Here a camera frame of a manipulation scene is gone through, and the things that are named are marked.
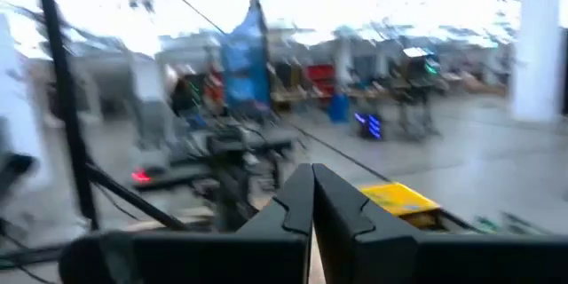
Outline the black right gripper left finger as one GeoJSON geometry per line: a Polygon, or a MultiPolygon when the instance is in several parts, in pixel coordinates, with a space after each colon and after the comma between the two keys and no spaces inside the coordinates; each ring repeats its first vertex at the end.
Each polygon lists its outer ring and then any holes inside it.
{"type": "Polygon", "coordinates": [[[59,258],[63,284],[307,284],[314,174],[299,165],[233,233],[96,233],[59,258]]]}

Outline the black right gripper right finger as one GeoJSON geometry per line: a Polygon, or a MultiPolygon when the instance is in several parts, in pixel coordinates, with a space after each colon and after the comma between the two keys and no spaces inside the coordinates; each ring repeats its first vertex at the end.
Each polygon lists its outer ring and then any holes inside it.
{"type": "Polygon", "coordinates": [[[327,284],[568,284],[568,236],[422,231],[326,166],[312,169],[327,284]]]}

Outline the green coil wristband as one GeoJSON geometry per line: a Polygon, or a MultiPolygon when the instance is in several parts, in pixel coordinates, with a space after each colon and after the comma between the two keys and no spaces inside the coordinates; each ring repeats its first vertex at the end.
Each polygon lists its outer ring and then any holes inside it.
{"type": "Polygon", "coordinates": [[[501,233],[501,227],[487,217],[475,217],[474,226],[481,232],[481,233],[501,233]]]}

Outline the yellow plastic basket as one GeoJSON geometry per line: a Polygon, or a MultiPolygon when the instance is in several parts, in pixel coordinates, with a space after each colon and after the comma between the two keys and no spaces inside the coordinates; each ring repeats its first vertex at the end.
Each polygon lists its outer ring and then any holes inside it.
{"type": "Polygon", "coordinates": [[[412,188],[397,183],[359,189],[371,201],[419,229],[441,230],[441,207],[412,188]]]}

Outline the computer case with purple lights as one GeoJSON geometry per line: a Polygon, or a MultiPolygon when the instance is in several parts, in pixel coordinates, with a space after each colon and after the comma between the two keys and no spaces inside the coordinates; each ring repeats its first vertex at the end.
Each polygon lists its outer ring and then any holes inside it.
{"type": "Polygon", "coordinates": [[[379,114],[355,113],[357,133],[361,138],[382,140],[382,118],[379,114]]]}

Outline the red storage bins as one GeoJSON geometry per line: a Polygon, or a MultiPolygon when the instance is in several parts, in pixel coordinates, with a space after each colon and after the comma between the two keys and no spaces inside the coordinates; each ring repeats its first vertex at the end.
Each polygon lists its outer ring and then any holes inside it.
{"type": "Polygon", "coordinates": [[[332,95],[335,91],[335,68],[329,64],[311,65],[306,69],[308,79],[322,93],[332,95]]]}

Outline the white column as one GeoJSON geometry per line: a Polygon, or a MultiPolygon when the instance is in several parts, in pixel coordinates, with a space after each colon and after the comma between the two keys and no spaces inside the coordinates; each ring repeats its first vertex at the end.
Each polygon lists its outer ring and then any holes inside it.
{"type": "Polygon", "coordinates": [[[521,0],[510,112],[524,122],[560,117],[560,0],[521,0]]]}

